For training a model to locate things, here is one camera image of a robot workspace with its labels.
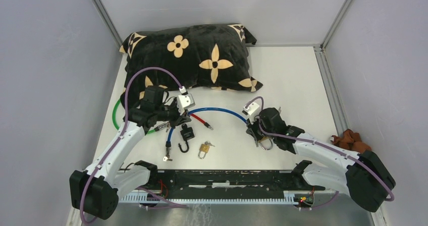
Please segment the large brass padlock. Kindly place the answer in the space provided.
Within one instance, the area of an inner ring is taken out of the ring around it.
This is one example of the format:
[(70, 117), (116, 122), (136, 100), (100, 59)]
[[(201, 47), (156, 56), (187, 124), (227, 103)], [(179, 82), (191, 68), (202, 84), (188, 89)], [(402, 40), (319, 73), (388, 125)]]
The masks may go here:
[(257, 147), (260, 147), (263, 150), (269, 151), (271, 149), (273, 149), (274, 147), (274, 143), (272, 141), (272, 139), (268, 138), (268, 137), (264, 137), (261, 140), (258, 140), (256, 142)]

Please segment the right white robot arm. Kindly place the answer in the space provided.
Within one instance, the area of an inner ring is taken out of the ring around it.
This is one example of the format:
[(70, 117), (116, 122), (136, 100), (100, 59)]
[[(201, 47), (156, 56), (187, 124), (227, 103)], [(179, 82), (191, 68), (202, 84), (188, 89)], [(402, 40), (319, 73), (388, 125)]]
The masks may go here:
[(247, 133), (255, 141), (267, 138), (280, 150), (309, 159), (295, 167), (291, 182), (296, 189), (304, 190), (309, 185), (332, 189), (369, 212), (376, 212), (385, 201), (395, 200), (395, 179), (376, 153), (350, 151), (321, 142), (305, 130), (287, 125), (274, 107), (261, 108), (251, 103), (242, 112)]

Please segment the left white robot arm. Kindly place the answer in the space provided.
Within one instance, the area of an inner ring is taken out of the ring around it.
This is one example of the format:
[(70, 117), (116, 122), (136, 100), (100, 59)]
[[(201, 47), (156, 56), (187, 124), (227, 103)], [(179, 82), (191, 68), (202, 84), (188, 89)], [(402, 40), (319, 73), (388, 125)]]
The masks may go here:
[(125, 117), (115, 138), (83, 171), (74, 171), (69, 179), (72, 206), (81, 214), (88, 213), (100, 219), (108, 219), (124, 196), (139, 186), (153, 189), (159, 176), (148, 165), (138, 162), (130, 170), (119, 169), (149, 130), (157, 122), (168, 122), (172, 127), (190, 120), (188, 109), (195, 105), (185, 87), (169, 105), (163, 101), (166, 90), (148, 86), (141, 100), (133, 103), (124, 98)]

